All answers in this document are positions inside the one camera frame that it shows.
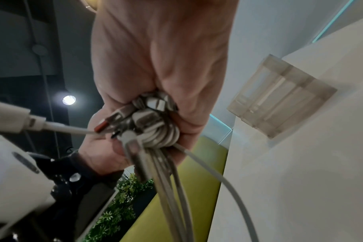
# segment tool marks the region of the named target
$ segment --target glowing spotlight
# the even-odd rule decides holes
[[[65,105],[73,105],[77,99],[74,96],[65,96],[62,100]]]

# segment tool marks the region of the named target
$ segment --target yellow-green panel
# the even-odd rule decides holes
[[[192,152],[223,174],[228,150],[201,137]],[[189,157],[178,167],[179,176],[191,206],[196,242],[208,239],[220,182]],[[159,197],[156,195],[121,242],[171,242]]]

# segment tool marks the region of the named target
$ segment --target black planter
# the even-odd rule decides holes
[[[148,204],[156,195],[155,188],[147,188],[138,194],[138,196],[132,202],[132,208],[135,212],[135,219],[130,221],[122,221],[119,223],[120,231],[111,237],[106,237],[102,239],[102,242],[119,242],[123,236],[127,233],[127,231],[131,228],[131,226],[135,223],[136,219],[142,214],[142,212],[146,209]]]

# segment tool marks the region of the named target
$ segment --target foliage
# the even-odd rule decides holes
[[[120,230],[119,223],[135,218],[132,201],[138,193],[153,187],[153,180],[141,184],[135,174],[124,175],[116,188],[119,190],[112,203],[86,235],[84,242],[99,242]]]

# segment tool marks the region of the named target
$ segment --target skin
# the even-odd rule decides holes
[[[103,0],[95,19],[91,55],[104,107],[101,119],[141,93],[160,89],[179,108],[178,143],[191,149],[222,88],[238,0]],[[114,139],[86,136],[79,149],[99,174],[130,164]],[[184,156],[170,149],[179,164]]]

